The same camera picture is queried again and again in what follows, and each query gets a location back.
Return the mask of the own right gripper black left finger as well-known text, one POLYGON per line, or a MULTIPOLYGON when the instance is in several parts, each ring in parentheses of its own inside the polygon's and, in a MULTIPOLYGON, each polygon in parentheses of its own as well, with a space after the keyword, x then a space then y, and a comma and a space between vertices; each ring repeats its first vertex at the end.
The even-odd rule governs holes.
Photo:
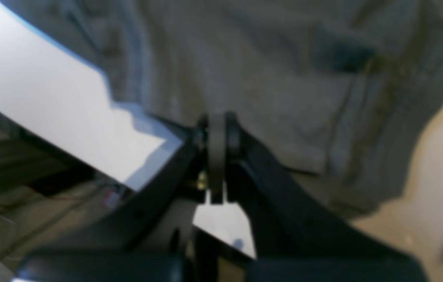
POLYGON ((16 282, 194 282, 185 255, 205 162, 208 118, 126 204, 101 220, 33 251, 16 282))

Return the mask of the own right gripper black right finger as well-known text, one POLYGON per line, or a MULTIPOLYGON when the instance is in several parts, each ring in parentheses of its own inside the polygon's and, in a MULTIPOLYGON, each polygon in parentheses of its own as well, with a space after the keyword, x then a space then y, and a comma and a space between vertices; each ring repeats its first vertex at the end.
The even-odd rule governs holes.
POLYGON ((351 227, 308 195, 277 159, 224 116, 227 197, 251 228, 247 282, 426 282, 420 263, 351 227))

